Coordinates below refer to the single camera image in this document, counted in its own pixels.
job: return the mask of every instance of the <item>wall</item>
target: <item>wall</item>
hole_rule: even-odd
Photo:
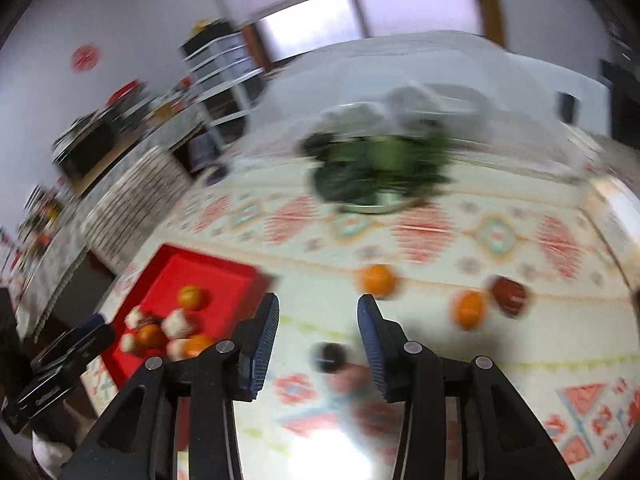
[[[37,183],[58,178],[51,144],[76,117],[139,78],[165,92],[187,72],[178,47],[194,22],[217,17],[212,0],[35,0],[0,50],[0,226],[22,221]],[[95,43],[89,72],[72,52]]]
[[[588,77],[609,59],[609,38],[588,0],[501,0],[508,48]]]

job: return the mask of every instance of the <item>orange fruit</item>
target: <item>orange fruit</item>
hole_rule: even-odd
[[[382,264],[364,267],[360,270],[359,279],[361,290],[379,299],[391,295],[398,284],[398,277],[391,267]]]
[[[213,345],[213,341],[204,334],[198,334],[191,336],[187,339],[187,342],[184,344],[184,349],[182,353],[184,356],[189,359],[191,357],[197,357],[200,355],[205,348],[209,348]]]
[[[187,285],[178,292],[178,304],[185,310],[198,310],[204,303],[204,290],[196,285]]]
[[[159,325],[151,323],[138,330],[138,341],[146,348],[162,348],[166,337]]]
[[[453,304],[453,319],[463,330],[478,327],[486,315],[486,305],[479,292],[465,292]]]

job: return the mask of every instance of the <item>red wall decoration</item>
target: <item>red wall decoration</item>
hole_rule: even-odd
[[[76,48],[71,55],[71,68],[74,72],[87,72],[100,61],[100,49],[93,43],[85,43]]]

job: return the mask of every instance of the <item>red box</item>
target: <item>red box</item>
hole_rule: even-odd
[[[162,245],[111,322],[116,341],[102,353],[102,360],[117,387],[122,387],[146,358],[165,355],[164,349],[148,350],[142,357],[120,351],[120,338],[129,331],[125,316],[139,305],[144,312],[165,318],[178,308],[178,291],[186,285],[206,291],[206,304],[194,315],[200,332],[217,342],[231,337],[239,321],[254,316],[269,280],[252,266]]]

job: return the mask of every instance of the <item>striped chair cover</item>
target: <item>striped chair cover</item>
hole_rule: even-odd
[[[173,156],[152,148],[89,213],[81,227],[87,246],[120,274],[191,184]]]

